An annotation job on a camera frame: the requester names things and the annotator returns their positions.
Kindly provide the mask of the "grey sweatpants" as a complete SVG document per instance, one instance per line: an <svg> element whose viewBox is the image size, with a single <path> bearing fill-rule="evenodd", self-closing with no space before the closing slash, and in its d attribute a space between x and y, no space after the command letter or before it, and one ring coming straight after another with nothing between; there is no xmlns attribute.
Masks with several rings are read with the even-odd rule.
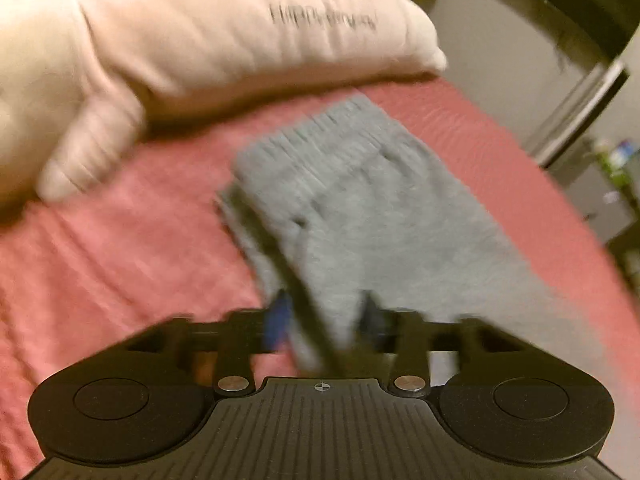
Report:
<svg viewBox="0 0 640 480"><path fill-rule="evenodd" d="M420 140L364 96L242 151L220 210L260 290L293 297L308 374L366 374L363 300L434 321L479 316L597 378L604 350L494 218Z"/></svg>

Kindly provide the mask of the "red ribbed bed blanket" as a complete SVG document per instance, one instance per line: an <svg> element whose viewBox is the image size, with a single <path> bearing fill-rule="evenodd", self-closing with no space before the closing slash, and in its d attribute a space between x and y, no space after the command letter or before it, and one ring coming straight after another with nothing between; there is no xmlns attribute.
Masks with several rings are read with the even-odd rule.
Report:
<svg viewBox="0 0 640 480"><path fill-rule="evenodd" d="M363 93L428 144L487 207L534 270L604 349L639 402L636 302L560 190L499 127L442 79ZM214 207L240 148L343 99L310 94L157 136L102 188L27 205L1 226L1 474L41 458L26 408L44 378L166 316L212 320L257 304Z"/></svg>

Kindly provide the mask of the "grey bedside cabinet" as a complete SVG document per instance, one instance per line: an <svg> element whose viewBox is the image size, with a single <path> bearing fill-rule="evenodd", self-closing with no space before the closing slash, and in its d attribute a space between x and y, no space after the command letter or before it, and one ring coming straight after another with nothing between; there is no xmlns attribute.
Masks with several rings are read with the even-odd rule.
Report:
<svg viewBox="0 0 640 480"><path fill-rule="evenodd" d="M602 244L620 250L639 244L639 200L604 141L582 138L546 169Z"/></svg>

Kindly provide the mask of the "blue white bottle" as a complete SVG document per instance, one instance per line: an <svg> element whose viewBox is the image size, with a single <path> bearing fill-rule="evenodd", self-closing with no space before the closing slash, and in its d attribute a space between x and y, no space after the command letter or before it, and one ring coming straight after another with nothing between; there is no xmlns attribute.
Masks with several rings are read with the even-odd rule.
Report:
<svg viewBox="0 0 640 480"><path fill-rule="evenodd" d="M621 140L611 151L611 162L616 168L622 168L638 152L638 145L629 139Z"/></svg>

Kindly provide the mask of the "white plush pillow toy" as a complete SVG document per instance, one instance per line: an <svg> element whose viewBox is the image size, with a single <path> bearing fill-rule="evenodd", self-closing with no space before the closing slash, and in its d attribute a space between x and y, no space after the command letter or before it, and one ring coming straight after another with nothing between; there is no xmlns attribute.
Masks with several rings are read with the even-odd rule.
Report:
<svg viewBox="0 0 640 480"><path fill-rule="evenodd" d="M1 200L85 191L152 122L446 66L412 0L1 0Z"/></svg>

